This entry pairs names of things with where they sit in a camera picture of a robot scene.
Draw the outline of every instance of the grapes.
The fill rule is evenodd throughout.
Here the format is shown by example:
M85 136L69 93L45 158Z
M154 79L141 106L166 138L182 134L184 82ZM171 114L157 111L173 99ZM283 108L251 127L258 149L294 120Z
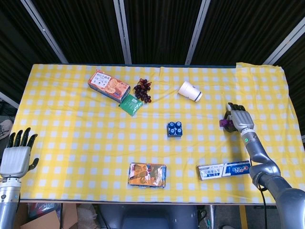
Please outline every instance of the grapes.
M141 99L145 103L151 103L151 97L147 94L150 91L152 82L148 82L147 79L140 79L137 85L133 88L135 90L135 97Z

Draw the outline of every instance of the gingham tablecloth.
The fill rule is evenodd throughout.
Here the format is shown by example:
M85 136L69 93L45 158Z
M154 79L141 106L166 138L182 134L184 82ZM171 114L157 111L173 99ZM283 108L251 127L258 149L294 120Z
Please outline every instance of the gingham tablecloth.
M133 117L118 103L89 88L96 69L135 86L152 81L152 103ZM197 103L177 94L184 81L203 92ZM304 149L298 121L279 67L238 65L233 69L33 66L13 126L37 133L22 178L21 198L120 202L262 203L249 175L200 181L196 165L249 158L238 133L219 127L227 102L243 104L282 175L305 189ZM181 139L166 125L181 121ZM127 185L131 162L167 165L165 189ZM267 203L274 203L266 192Z

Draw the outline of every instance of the green packet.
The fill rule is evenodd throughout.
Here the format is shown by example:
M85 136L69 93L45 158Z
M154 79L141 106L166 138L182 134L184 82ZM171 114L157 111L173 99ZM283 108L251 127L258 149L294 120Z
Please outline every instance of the green packet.
M133 116L137 110L140 109L140 107L143 105L143 102L137 100L135 97L133 97L131 94L126 96L126 98L121 102L119 105L120 108L122 108L124 111L126 111L128 114Z

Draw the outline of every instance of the metallic robot arm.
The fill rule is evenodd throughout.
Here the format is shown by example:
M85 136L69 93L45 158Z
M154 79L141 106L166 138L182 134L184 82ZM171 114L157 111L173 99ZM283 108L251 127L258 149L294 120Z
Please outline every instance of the metallic robot arm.
M305 192L292 188L281 177L277 164L270 159L253 130L250 114L241 105L229 103L225 119L220 121L227 131L239 131L252 161L259 163L250 167L253 184L269 190L275 199L282 229L305 229Z
M27 128L21 139L20 130L14 142L15 133L10 135L7 148L3 152L0 166L0 229L12 229L20 199L20 178L38 164L38 158L29 165L31 148L37 135L32 135L28 141L30 128Z

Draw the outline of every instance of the cup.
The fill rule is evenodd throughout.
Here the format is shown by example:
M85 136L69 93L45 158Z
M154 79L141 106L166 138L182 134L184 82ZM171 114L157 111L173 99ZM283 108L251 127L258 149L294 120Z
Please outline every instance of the cup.
M186 98L194 100L195 102L198 102L202 96L201 91L199 91L197 88L194 88L194 86L187 81L184 81L178 93L185 96Z

